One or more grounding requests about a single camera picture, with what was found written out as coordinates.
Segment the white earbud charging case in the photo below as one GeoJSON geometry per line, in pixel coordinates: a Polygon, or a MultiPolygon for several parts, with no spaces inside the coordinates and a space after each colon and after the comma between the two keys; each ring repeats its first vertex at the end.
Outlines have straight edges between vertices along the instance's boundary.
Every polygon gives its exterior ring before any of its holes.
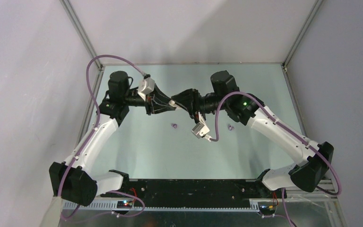
{"type": "Polygon", "coordinates": [[[172,108],[175,108],[175,109],[179,108],[179,106],[176,104],[176,102],[174,100],[170,100],[168,104],[172,108]]]}

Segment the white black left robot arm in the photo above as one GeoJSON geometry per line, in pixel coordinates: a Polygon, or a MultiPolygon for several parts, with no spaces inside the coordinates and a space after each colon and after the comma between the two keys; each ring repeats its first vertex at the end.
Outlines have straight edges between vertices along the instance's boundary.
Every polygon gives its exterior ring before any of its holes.
{"type": "Polygon", "coordinates": [[[110,191],[119,197],[129,194],[128,174],[116,170],[98,176],[91,173],[104,144],[124,121],[130,106],[144,107],[148,115],[176,110],[176,102],[157,87],[150,75],[145,75],[138,87],[131,88],[130,82],[124,71],[110,75],[92,128],[63,162],[54,162],[49,168],[54,196],[88,206],[96,196],[110,191]]]}

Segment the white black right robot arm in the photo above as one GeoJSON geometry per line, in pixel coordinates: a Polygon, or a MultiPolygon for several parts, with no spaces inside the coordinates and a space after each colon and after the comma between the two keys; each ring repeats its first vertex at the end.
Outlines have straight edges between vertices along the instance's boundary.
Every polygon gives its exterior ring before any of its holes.
{"type": "Polygon", "coordinates": [[[196,89],[188,89],[171,97],[170,106],[187,111],[196,126],[192,133],[211,142],[218,142],[219,115],[222,110],[235,122],[263,134],[281,147],[293,164],[264,171],[256,184],[256,192],[267,198],[275,190],[296,186],[305,192],[321,189],[319,183],[331,170],[334,148],[319,144],[299,134],[281,121],[268,106],[250,93],[241,92],[234,76],[219,71],[210,77],[213,93],[201,96],[196,89]]]}

